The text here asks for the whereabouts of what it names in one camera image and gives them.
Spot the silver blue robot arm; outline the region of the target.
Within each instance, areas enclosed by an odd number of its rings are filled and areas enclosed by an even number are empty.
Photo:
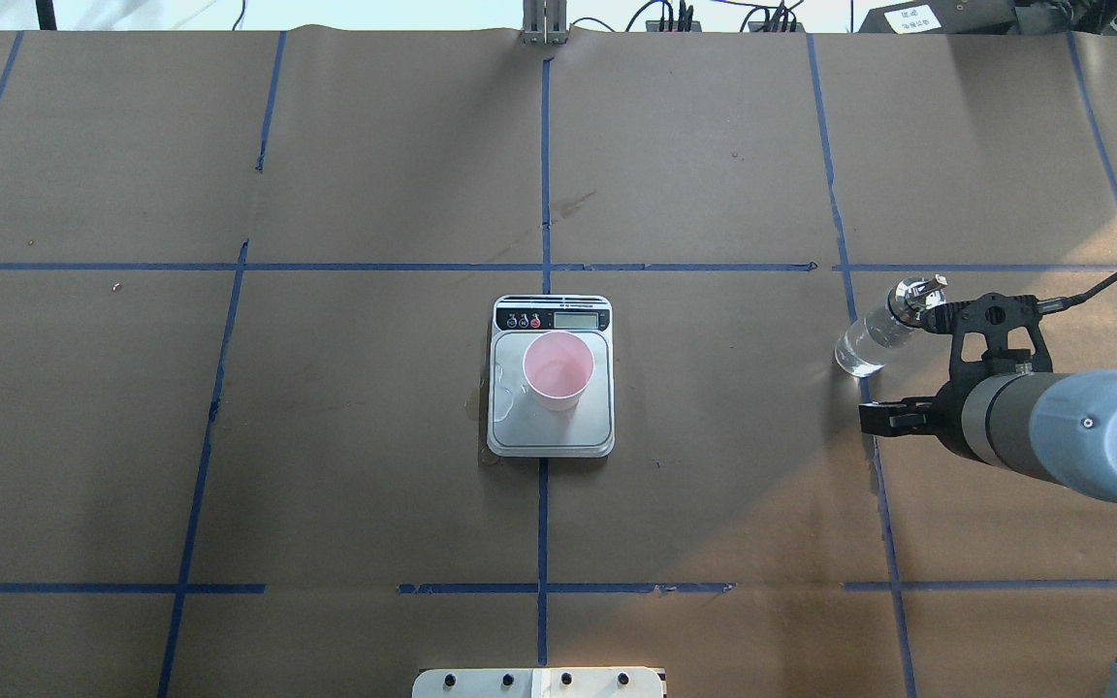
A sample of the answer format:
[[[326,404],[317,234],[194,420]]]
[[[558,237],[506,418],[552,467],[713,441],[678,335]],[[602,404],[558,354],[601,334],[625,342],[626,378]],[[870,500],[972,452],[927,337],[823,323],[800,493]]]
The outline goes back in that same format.
[[[865,433],[937,438],[953,455],[1117,505],[1117,370],[1001,374],[967,396],[868,402]],[[1117,657],[1105,685],[1117,697]]]

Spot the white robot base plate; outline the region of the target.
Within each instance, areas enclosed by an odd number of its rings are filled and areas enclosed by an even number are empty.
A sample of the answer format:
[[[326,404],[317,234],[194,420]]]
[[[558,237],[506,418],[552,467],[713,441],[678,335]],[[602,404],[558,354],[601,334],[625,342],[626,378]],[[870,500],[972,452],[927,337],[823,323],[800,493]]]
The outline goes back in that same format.
[[[663,670],[645,666],[446,668],[416,677],[412,697],[666,697]]]

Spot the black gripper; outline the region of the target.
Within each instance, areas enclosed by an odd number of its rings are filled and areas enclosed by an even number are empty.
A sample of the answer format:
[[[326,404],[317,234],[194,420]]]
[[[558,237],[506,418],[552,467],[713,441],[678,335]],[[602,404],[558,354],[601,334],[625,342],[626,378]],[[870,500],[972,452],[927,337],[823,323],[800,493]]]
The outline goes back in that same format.
[[[963,428],[963,411],[978,381],[949,379],[935,396],[906,396],[857,407],[861,432],[873,437],[934,434],[958,457],[975,457]]]

